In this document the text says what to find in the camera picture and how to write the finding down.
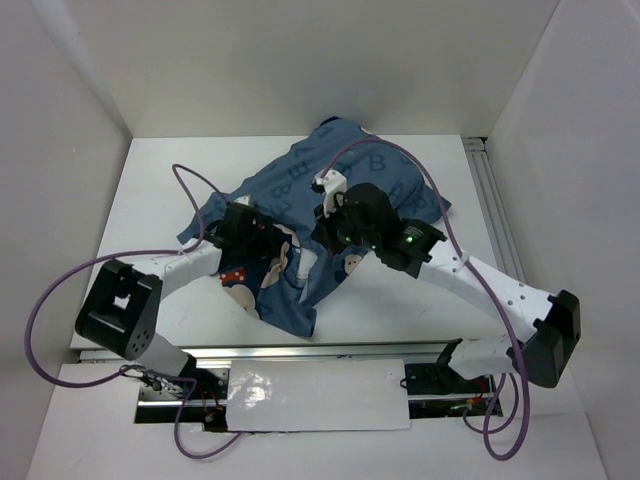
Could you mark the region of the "blue cartoon print pillowcase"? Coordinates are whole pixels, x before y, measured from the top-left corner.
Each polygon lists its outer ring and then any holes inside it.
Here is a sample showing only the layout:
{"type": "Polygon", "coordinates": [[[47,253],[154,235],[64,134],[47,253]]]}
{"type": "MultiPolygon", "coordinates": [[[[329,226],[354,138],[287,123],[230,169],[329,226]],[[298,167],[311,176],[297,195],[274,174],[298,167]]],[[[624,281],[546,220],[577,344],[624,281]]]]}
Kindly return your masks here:
{"type": "Polygon", "coordinates": [[[197,237],[201,225],[220,220],[227,201],[251,197],[256,209],[271,217],[278,229],[279,252],[272,259],[221,268],[223,289],[250,316],[289,334],[311,337],[316,304],[336,290],[367,253],[350,246],[331,255],[312,240],[314,210],[322,202],[311,188],[318,173],[332,167],[346,178],[348,186],[376,185],[403,218],[434,224],[441,211],[451,206],[448,199],[435,196],[411,160],[394,147],[366,142],[368,135],[349,120],[326,120],[236,190],[211,195],[200,216],[179,233],[179,242],[197,237]]]}

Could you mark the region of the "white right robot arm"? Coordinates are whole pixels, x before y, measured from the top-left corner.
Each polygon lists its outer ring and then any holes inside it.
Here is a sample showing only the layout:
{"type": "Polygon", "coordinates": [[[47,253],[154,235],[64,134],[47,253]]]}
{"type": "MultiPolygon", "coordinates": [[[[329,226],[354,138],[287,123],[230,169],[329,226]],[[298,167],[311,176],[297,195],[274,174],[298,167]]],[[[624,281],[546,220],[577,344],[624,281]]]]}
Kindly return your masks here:
{"type": "Polygon", "coordinates": [[[447,344],[437,360],[441,388],[457,392],[476,377],[514,372],[539,387],[557,386],[581,338],[574,294],[552,295],[457,252],[439,229],[401,218],[388,195],[370,183],[347,187],[343,178],[323,177],[312,188],[323,196],[314,210],[312,237],[330,254],[348,247],[370,250],[385,266],[439,286],[498,321],[508,320],[503,336],[447,344]]]}

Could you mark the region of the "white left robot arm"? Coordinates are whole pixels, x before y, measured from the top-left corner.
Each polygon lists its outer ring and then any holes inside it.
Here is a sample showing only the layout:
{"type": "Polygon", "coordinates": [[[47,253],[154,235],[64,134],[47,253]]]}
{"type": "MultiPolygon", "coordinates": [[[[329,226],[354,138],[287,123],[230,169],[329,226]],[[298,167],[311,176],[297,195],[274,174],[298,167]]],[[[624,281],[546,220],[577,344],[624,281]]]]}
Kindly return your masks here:
{"type": "Polygon", "coordinates": [[[148,375],[162,377],[163,389],[176,399],[193,394],[197,383],[216,387],[219,380],[213,373],[157,333],[160,304],[190,283],[216,276],[246,313],[259,317],[258,292],[288,259],[286,232],[252,206],[232,202],[221,219],[201,222],[176,253],[133,264],[110,259],[81,307],[76,332],[136,362],[148,375]]]}

